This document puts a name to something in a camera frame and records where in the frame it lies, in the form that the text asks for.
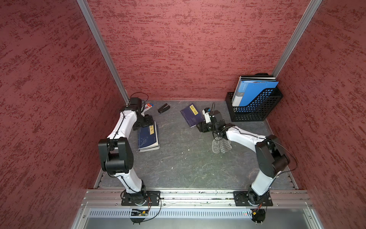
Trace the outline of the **grey knitted cloth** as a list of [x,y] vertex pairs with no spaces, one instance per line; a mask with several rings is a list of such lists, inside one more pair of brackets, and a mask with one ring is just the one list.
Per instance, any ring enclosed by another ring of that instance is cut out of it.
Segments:
[[232,150],[231,141],[224,138],[214,138],[212,141],[212,152],[215,154],[226,153]]

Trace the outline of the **blue book Zhuangzi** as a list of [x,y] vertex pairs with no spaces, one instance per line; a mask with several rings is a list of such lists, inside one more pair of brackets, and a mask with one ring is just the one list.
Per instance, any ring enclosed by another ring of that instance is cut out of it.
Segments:
[[142,127],[138,130],[138,150],[142,148],[150,148],[160,146],[158,125]]

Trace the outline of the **blue book Tang poems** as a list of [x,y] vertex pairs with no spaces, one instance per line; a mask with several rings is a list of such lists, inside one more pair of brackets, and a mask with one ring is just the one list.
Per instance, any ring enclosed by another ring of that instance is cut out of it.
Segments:
[[190,128],[195,127],[197,124],[205,120],[204,116],[202,115],[202,113],[199,112],[194,103],[182,109],[180,113],[182,114]]

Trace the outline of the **blue book Yuewei notes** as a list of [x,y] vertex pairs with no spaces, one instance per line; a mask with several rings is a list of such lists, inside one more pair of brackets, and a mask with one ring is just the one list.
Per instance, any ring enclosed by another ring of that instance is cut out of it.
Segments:
[[139,152],[148,152],[148,151],[153,151],[153,150],[158,150],[160,149],[160,146],[155,146],[155,147],[150,147],[150,148],[142,148],[139,149]]

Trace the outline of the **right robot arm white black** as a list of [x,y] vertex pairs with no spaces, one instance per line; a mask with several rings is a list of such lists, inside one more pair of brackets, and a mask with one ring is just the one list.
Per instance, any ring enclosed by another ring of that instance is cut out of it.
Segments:
[[236,194],[235,199],[246,198],[246,205],[261,206],[269,200],[269,190],[275,179],[284,173],[290,163],[286,149],[275,135],[258,135],[227,124],[217,110],[205,108],[202,113],[205,120],[197,128],[202,133],[213,134],[213,152],[227,152],[231,150],[231,143],[235,142],[255,153],[259,172],[248,191]]

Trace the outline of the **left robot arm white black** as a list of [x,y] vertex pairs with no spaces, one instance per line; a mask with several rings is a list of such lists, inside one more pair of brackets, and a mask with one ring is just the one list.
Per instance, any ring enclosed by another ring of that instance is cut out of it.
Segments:
[[134,154],[129,143],[132,131],[145,127],[154,128],[153,117],[143,115],[143,109],[142,99],[132,97],[121,109],[119,120],[111,134],[99,141],[98,149],[102,171],[109,177],[118,179],[125,188],[122,198],[136,206],[150,207],[152,201],[144,182],[133,169]]

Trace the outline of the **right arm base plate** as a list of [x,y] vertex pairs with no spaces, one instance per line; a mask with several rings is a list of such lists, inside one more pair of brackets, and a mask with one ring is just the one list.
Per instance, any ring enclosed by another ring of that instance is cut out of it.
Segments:
[[234,202],[237,207],[272,207],[273,202],[270,192],[259,196],[253,191],[234,191]]

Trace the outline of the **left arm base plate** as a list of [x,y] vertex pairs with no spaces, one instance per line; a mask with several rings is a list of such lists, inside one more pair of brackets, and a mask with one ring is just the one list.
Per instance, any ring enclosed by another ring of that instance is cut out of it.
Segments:
[[122,206],[159,206],[160,205],[160,191],[145,191],[142,193],[126,193],[121,195]]

